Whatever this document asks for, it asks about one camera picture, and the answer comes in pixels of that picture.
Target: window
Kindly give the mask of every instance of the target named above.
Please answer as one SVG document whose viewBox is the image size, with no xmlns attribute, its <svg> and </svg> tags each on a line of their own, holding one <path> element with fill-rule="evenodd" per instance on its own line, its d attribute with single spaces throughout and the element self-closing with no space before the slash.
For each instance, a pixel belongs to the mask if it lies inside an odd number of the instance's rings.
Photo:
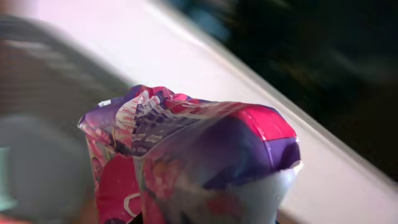
<svg viewBox="0 0 398 224">
<path fill-rule="evenodd" d="M 398 14 L 385 0 L 164 0 L 398 181 Z"/>
</svg>

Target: crumpled plastic package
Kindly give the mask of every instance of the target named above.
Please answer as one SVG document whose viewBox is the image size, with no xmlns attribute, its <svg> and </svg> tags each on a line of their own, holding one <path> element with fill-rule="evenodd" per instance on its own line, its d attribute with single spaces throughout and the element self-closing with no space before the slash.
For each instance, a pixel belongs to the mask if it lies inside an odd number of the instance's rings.
<svg viewBox="0 0 398 224">
<path fill-rule="evenodd" d="M 132 87 L 79 122 L 100 223 L 274 223 L 301 168 L 295 131 L 273 108 Z"/>
</svg>

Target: teal object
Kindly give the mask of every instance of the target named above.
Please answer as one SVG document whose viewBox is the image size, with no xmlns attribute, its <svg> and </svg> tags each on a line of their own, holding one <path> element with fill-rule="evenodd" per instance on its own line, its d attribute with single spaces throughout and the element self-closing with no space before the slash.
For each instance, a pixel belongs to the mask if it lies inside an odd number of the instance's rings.
<svg viewBox="0 0 398 224">
<path fill-rule="evenodd" d="M 17 205 L 17 201 L 9 195 L 8 151 L 9 147 L 0 147 L 0 211 Z"/>
</svg>

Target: white wall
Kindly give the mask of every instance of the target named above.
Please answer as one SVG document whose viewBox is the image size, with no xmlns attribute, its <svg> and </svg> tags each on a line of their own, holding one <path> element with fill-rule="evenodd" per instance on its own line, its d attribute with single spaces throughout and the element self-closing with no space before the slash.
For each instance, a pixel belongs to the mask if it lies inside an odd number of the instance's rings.
<svg viewBox="0 0 398 224">
<path fill-rule="evenodd" d="M 25 15 L 51 23 L 130 82 L 277 108 L 295 128 L 304 161 L 282 209 L 303 221 L 398 222 L 394 186 L 234 57 L 220 57 L 219 46 L 180 32 L 152 9 L 148 0 L 36 0 Z"/>
</svg>

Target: plastic bag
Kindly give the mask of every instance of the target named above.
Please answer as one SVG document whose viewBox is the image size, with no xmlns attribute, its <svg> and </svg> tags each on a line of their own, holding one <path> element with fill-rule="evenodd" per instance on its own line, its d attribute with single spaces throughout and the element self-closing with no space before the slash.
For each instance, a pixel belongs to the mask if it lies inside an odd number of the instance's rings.
<svg viewBox="0 0 398 224">
<path fill-rule="evenodd" d="M 145 224 L 271 223 L 301 164 L 296 134 L 275 109 L 164 87 L 134 86 L 101 102 L 79 127 L 87 134 L 101 223 L 127 223 L 140 212 L 137 204 Z M 119 167 L 107 171 L 114 159 L 125 167 L 114 162 Z M 114 182 L 123 178 L 134 187 L 118 190 Z"/>
</svg>

